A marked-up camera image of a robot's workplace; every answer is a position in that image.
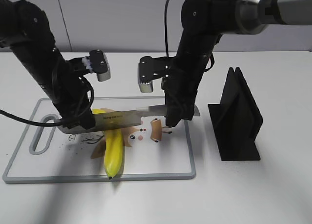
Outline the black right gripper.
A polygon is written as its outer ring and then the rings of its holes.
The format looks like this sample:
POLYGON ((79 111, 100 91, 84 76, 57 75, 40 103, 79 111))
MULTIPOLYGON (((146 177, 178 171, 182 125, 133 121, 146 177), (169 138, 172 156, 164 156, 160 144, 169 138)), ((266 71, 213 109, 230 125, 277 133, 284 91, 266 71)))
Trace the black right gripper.
POLYGON ((195 100, 203 74, 212 66, 212 54, 176 55, 171 57, 169 74, 163 77, 161 88, 165 93, 166 126, 175 127, 180 120, 191 120, 195 115, 195 100))

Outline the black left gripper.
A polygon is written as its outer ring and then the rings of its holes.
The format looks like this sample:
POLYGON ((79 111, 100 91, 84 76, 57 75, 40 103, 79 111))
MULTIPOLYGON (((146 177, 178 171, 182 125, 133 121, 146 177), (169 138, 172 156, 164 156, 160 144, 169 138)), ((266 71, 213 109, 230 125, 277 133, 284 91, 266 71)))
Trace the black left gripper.
POLYGON ((58 60, 52 69, 53 105, 61 115, 63 127, 72 129, 81 126, 90 129, 95 126, 88 92, 92 91, 84 75, 89 71, 82 64, 58 60))

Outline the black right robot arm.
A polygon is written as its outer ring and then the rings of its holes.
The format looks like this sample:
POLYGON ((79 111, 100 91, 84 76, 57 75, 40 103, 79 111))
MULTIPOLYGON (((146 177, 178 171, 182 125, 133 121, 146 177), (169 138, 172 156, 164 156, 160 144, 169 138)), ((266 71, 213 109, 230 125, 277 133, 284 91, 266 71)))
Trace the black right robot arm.
POLYGON ((181 23, 177 53, 161 84, 169 127, 193 118, 198 86, 223 35, 256 35, 270 24, 311 25, 312 0, 185 0, 181 23))

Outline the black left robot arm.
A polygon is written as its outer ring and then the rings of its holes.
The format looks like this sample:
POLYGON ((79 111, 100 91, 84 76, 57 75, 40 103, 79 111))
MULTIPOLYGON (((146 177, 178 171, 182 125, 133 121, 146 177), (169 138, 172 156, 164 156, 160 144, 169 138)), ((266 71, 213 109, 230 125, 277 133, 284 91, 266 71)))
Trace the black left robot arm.
POLYGON ((43 10, 26 0, 0 0, 0 46, 14 53, 50 98, 63 126, 95 126, 91 85, 58 50, 43 10))

